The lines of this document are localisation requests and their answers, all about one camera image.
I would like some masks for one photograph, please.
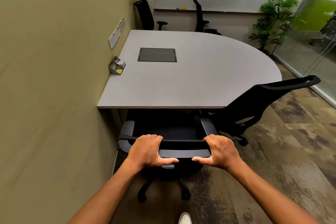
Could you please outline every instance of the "glass wall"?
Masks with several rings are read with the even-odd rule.
[[[304,0],[296,15],[304,23],[292,26],[274,54],[297,76],[321,78],[317,92],[336,106],[336,0]]]

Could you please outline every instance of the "green leaves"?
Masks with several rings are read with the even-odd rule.
[[[258,33],[251,33],[249,39],[259,42],[262,49],[267,44],[281,44],[292,22],[304,23],[290,10],[298,3],[298,0],[268,0],[262,4],[260,11],[265,15],[253,24]]]

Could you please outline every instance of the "plant pot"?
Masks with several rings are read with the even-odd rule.
[[[270,55],[270,52],[268,50],[265,50],[265,49],[260,49],[258,48],[259,51],[261,51],[262,53],[266,54],[266,55]]]

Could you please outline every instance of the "person's right hand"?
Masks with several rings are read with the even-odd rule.
[[[210,135],[205,137],[204,141],[210,146],[211,156],[209,158],[194,157],[193,161],[202,165],[218,167],[230,173],[244,164],[233,141],[229,138]]]

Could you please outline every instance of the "sneaker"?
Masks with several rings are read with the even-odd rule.
[[[178,224],[191,224],[191,218],[188,213],[182,213]]]

